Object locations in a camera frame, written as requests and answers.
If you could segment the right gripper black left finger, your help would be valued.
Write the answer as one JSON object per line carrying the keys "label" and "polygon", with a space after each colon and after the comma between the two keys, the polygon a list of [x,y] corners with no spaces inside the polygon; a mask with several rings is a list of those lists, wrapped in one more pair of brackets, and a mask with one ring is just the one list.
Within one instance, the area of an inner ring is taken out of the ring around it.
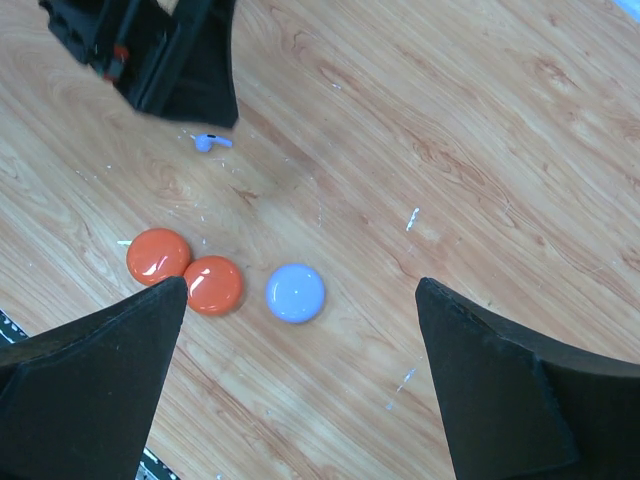
{"label": "right gripper black left finger", "polygon": [[134,478],[186,303],[170,277],[2,347],[2,478]]}

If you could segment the purple earbud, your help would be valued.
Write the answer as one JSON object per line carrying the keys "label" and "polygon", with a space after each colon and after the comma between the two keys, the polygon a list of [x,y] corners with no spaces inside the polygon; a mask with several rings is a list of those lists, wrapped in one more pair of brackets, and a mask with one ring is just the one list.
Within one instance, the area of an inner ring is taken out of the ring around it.
{"label": "purple earbud", "polygon": [[231,148],[230,139],[214,134],[200,134],[193,137],[195,148],[202,153],[210,152],[214,147]]}

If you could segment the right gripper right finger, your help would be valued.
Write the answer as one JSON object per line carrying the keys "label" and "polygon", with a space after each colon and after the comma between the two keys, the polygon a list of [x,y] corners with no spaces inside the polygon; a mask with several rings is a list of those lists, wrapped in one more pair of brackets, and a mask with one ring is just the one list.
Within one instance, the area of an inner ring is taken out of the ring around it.
{"label": "right gripper right finger", "polygon": [[562,343],[432,278],[419,324],[459,479],[635,479],[639,368]]}

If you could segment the orange earbud charging case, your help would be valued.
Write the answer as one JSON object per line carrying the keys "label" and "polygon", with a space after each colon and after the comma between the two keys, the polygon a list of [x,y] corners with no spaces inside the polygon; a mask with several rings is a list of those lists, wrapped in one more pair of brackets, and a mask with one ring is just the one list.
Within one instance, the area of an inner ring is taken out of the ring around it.
{"label": "orange earbud charging case", "polygon": [[191,248],[182,235],[167,228],[152,228],[137,235],[126,253],[131,276],[145,286],[182,276],[191,262]]}

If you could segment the purple charging case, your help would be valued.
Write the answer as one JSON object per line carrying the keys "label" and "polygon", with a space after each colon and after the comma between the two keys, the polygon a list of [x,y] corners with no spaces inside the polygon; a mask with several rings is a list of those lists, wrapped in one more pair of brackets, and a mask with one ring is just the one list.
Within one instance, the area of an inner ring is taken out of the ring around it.
{"label": "purple charging case", "polygon": [[265,288],[266,305],[271,313],[292,324],[305,323],[316,317],[324,307],[325,296],[320,274],[300,263],[276,269]]}

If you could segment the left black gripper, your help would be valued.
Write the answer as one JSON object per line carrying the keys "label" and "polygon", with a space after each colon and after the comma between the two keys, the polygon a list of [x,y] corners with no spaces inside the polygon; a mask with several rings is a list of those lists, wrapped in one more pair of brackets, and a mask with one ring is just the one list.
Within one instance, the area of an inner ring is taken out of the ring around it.
{"label": "left black gripper", "polygon": [[233,1],[40,1],[48,28],[137,111],[231,129]]}

